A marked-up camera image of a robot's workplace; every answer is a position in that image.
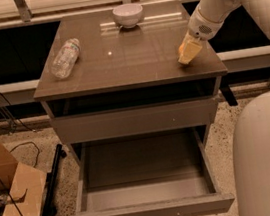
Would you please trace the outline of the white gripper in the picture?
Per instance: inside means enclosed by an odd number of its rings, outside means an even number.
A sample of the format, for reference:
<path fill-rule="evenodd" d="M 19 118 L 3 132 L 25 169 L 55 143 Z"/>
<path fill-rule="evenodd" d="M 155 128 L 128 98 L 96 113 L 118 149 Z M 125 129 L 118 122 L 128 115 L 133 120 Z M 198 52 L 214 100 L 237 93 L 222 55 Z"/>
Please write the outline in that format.
<path fill-rule="evenodd" d="M 181 43 L 185 47 L 184 55 L 179 55 L 178 59 L 181 64 L 185 65 L 188 65 L 202 50 L 203 46 L 200 40 L 208 41 L 214 38 L 223 25 L 222 22 L 212 22 L 203 17 L 199 8 L 194 9 L 189 19 L 188 33 L 185 34 L 183 42 Z"/>

